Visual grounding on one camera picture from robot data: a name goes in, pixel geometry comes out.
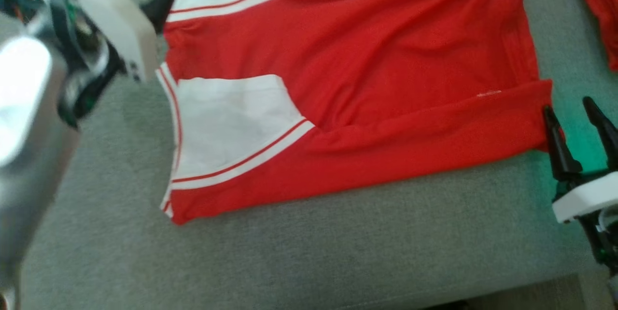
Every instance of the red stripe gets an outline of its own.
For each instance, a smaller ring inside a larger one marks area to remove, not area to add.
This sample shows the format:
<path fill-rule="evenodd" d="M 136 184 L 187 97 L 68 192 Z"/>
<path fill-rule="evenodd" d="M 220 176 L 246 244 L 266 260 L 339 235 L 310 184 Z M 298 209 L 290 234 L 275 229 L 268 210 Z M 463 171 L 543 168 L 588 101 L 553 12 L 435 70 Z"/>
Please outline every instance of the red stripe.
<path fill-rule="evenodd" d="M 191 11 L 198 11 L 200 9 L 210 9 L 210 8 L 223 8 L 223 7 L 228 7 L 228 6 L 232 6 L 234 4 L 237 4 L 239 2 L 243 2 L 244 0 L 235 0 L 234 2 L 230 2 L 230 3 L 226 3 L 226 4 L 218 4 L 216 6 L 203 6 L 203 7 L 196 7 L 196 8 L 186 8 L 186 9 L 177 9 L 174 11 L 170 11 L 170 14 L 173 13 L 183 13 L 183 12 L 191 12 Z"/>
<path fill-rule="evenodd" d="M 178 150 L 176 153 L 176 164 L 174 165 L 174 171 L 178 169 L 178 165 L 181 162 L 181 150 L 183 149 L 183 125 L 181 124 L 181 110 L 178 108 L 178 100 L 176 99 L 176 94 L 174 94 L 174 89 L 172 89 L 172 85 L 168 82 L 168 78 L 163 73 L 163 70 L 159 68 L 159 74 L 163 77 L 163 81 L 165 85 L 168 86 L 168 91 L 170 96 L 172 96 L 172 101 L 174 102 L 174 111 L 176 112 L 176 125 L 178 129 Z"/>
<path fill-rule="evenodd" d="M 240 167 L 240 165 L 243 165 L 244 163 L 247 163 L 249 160 L 256 158 L 256 156 L 259 156 L 260 154 L 264 153 L 265 151 L 267 151 L 269 148 L 271 148 L 272 146 L 276 145 L 278 142 L 280 142 L 282 139 L 285 139 L 289 134 L 292 133 L 292 131 L 296 130 L 298 127 L 300 127 L 303 123 L 305 123 L 307 120 L 303 119 L 302 121 L 298 122 L 294 127 L 292 127 L 290 130 L 287 130 L 287 132 L 285 134 L 283 134 L 282 136 L 280 136 L 280 138 L 276 139 L 275 141 L 273 141 L 272 143 L 270 143 L 270 145 L 268 145 L 267 147 L 264 147 L 263 149 L 261 149 L 259 152 L 253 154 L 252 156 L 250 156 L 249 158 L 243 160 L 240 163 L 237 163 L 235 165 L 232 165 L 231 167 L 228 167 L 226 169 L 217 171 L 216 173 L 210 173 L 210 174 L 205 174 L 202 176 L 196 176 L 196 177 L 190 177 L 190 178 L 180 178 L 178 180 L 173 180 L 173 183 L 178 183 L 178 182 L 187 182 L 187 181 L 193 181 L 193 180 L 201 180 L 203 178 L 209 178 L 209 177 L 214 177 L 217 176 L 219 174 L 222 173 L 226 173 L 232 169 L 236 169 L 237 167 Z"/>

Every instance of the red shirt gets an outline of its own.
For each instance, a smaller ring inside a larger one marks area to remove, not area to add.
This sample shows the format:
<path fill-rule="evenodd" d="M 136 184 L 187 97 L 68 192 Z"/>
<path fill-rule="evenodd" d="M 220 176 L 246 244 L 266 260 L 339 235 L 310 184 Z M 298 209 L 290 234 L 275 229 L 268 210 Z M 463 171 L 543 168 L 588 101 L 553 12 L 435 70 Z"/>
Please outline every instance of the red shirt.
<path fill-rule="evenodd" d="M 522 0 L 176 0 L 165 36 L 177 224 L 545 143 Z"/>

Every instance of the robotic arm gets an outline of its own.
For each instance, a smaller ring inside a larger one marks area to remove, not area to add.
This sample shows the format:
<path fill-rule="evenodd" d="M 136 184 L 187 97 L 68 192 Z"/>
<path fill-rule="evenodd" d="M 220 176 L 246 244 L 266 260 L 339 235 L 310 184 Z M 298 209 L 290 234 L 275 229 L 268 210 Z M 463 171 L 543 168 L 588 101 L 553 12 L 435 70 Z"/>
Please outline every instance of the robotic arm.
<path fill-rule="evenodd" d="M 554 110 L 545 107 L 549 158 L 558 181 L 552 207 L 559 223 L 580 222 L 594 259 L 609 268 L 607 285 L 618 309 L 618 130 L 593 99 L 585 97 L 583 106 L 603 143 L 607 168 L 584 172 L 567 147 Z"/>
<path fill-rule="evenodd" d="M 0 310 L 19 308 L 29 244 L 118 72 L 146 81 L 173 0 L 0 0 L 24 23 L 0 46 Z"/>

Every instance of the wooden floor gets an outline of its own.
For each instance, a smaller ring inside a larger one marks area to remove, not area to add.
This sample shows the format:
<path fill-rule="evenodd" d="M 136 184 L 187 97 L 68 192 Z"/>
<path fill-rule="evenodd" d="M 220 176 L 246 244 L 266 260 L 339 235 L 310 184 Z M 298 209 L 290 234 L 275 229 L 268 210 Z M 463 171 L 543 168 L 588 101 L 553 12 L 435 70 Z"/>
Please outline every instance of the wooden floor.
<path fill-rule="evenodd" d="M 607 273 L 593 271 L 468 301 L 472 310 L 614 310 Z"/>

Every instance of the gray fabric surface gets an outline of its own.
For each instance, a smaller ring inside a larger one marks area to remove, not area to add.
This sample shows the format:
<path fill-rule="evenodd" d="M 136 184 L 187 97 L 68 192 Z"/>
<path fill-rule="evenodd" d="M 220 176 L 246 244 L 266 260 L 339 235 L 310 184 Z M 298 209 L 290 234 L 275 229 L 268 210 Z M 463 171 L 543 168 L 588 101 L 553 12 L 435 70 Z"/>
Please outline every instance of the gray fabric surface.
<path fill-rule="evenodd" d="M 583 0 L 525 8 L 570 145 L 600 167 L 580 99 L 618 121 L 618 77 L 594 19 Z M 581 228 L 554 222 L 540 152 L 177 227 L 158 208 L 173 147 L 158 83 L 121 77 L 83 131 L 24 267 L 27 310 L 410 309 L 594 264 Z"/>

